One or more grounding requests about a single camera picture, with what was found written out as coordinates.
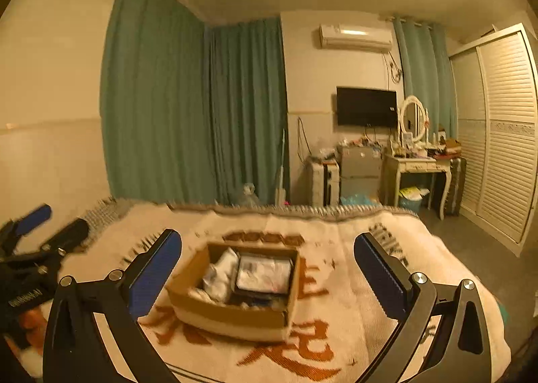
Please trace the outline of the person's hand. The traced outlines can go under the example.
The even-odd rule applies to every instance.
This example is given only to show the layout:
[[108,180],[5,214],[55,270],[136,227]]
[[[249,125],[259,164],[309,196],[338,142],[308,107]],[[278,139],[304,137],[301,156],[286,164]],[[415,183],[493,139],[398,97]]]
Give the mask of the person's hand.
[[28,310],[8,323],[4,332],[5,340],[16,355],[30,347],[42,355],[46,324],[46,318],[40,307]]

